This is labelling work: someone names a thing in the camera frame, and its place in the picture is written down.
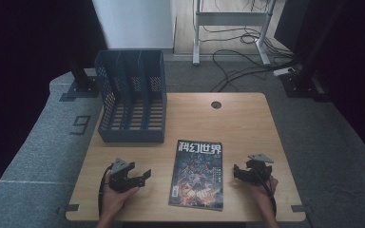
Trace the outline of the white panel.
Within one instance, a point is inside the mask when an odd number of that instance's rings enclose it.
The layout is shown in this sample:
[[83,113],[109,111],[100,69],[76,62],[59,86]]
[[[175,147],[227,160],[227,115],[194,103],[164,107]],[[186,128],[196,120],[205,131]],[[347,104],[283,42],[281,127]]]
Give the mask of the white panel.
[[92,0],[109,49],[172,49],[171,0]]

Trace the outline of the blue perforated file rack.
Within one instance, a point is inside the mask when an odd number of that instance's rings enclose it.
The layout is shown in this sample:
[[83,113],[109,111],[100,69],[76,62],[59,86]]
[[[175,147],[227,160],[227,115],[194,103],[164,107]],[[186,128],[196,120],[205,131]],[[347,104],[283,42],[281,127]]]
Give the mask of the blue perforated file rack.
[[106,143],[161,143],[167,95],[160,50],[103,50],[95,60]]

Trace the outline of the person's left hand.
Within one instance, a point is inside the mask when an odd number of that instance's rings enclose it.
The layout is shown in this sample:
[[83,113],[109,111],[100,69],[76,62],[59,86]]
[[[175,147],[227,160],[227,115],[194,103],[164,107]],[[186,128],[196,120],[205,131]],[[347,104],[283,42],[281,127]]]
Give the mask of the person's left hand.
[[100,219],[113,219],[123,208],[125,202],[139,191],[138,187],[124,193],[118,193],[109,187],[109,176],[106,176],[103,188],[102,213]]

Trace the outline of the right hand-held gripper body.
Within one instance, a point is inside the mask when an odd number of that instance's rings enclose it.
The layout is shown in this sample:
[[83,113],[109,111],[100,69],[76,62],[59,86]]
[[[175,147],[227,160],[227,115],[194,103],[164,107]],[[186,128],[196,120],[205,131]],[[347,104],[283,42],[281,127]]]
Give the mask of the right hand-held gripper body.
[[272,174],[272,166],[268,164],[273,161],[263,154],[249,155],[248,158],[246,166],[249,172],[249,182],[263,184],[268,181]]

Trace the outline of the person's right hand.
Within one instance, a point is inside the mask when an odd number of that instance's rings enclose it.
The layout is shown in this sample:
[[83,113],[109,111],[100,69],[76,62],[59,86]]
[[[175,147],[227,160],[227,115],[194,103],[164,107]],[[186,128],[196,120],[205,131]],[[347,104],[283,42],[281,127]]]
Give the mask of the person's right hand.
[[[272,194],[275,194],[278,183],[278,180],[274,177],[271,177],[270,180],[266,182],[266,186]],[[263,185],[256,186],[249,184],[248,187],[250,195],[259,209],[260,207],[270,207],[273,210],[273,203],[270,200],[270,195]]]

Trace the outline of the dark curtain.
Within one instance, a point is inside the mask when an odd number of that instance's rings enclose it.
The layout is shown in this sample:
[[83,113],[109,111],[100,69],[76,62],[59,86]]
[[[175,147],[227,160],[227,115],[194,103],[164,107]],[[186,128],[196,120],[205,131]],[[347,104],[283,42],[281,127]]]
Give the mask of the dark curtain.
[[365,0],[348,0],[323,48],[317,77],[365,143]]
[[0,0],[0,178],[38,120],[49,83],[106,48],[93,0]]

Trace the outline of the dark illustrated magazine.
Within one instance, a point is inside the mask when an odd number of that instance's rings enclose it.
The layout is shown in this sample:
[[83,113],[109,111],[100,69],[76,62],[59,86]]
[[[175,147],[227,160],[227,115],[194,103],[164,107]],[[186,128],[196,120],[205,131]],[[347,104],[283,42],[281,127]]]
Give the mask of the dark illustrated magazine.
[[223,209],[220,142],[178,140],[168,204],[216,211]]

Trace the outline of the black stand with base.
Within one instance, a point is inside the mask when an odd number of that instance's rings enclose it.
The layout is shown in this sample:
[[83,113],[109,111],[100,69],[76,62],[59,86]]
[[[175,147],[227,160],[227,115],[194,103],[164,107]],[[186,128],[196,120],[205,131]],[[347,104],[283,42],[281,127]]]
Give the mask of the black stand with base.
[[290,98],[326,99],[317,77],[323,48],[348,0],[287,0],[275,37],[294,53],[301,69],[280,76]]
[[77,98],[96,98],[99,93],[96,78],[88,76],[85,70],[72,58],[68,60],[68,65],[74,81],[69,87],[65,98],[68,100],[75,100]]

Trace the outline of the black tape piece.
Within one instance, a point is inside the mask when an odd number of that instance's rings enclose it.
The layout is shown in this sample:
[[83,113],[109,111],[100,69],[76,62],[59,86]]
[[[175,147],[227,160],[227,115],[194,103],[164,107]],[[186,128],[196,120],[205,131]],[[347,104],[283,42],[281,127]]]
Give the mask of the black tape piece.
[[64,207],[58,207],[56,210],[57,214],[65,214],[66,212],[73,212],[73,211],[78,211],[79,210],[79,204],[69,204],[66,205]]
[[311,213],[313,211],[309,205],[291,205],[291,208],[294,213]]

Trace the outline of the white metal desk frame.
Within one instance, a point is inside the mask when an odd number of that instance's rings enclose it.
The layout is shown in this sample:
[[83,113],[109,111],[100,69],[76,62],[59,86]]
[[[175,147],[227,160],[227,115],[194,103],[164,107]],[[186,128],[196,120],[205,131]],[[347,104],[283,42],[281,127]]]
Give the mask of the white metal desk frame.
[[250,11],[250,12],[204,12],[201,10],[202,0],[193,0],[194,2],[194,44],[192,63],[194,66],[200,64],[200,26],[245,26],[245,27],[261,27],[259,38],[255,45],[262,63],[270,66],[270,60],[263,47],[266,33],[273,16],[273,11],[277,0],[270,0],[267,4],[266,11]]

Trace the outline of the white power strip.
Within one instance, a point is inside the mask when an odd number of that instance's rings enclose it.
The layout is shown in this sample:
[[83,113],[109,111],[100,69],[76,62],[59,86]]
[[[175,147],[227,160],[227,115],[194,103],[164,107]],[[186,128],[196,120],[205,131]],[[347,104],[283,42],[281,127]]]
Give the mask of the white power strip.
[[292,67],[285,67],[285,68],[280,68],[277,70],[273,71],[274,76],[278,77],[280,75],[285,75],[285,74],[289,74],[289,73],[293,73],[296,70]]

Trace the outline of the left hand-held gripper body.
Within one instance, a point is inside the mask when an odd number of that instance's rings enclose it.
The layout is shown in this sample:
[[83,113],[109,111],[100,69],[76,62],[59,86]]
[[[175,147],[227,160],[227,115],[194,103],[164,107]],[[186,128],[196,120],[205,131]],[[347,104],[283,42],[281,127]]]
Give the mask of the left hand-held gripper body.
[[129,189],[138,186],[134,178],[128,177],[128,165],[130,162],[117,158],[110,169],[109,187],[118,192],[124,193]]

